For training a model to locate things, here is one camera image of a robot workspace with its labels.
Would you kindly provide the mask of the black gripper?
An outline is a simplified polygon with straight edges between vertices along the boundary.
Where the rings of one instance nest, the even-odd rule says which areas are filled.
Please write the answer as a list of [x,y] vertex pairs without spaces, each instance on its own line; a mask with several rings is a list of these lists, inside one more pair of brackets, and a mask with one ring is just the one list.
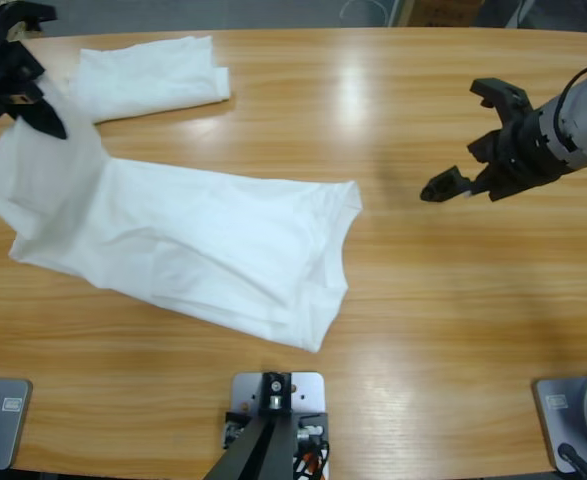
[[46,101],[37,82],[44,67],[21,42],[0,44],[0,117],[17,115],[35,130],[57,139],[65,139],[65,126],[55,109]]
[[478,176],[470,180],[451,167],[427,182],[420,199],[445,202],[464,192],[467,197],[487,192],[491,201],[497,201],[572,173],[549,149],[541,116],[540,110],[532,111],[469,144],[469,152],[485,165]]

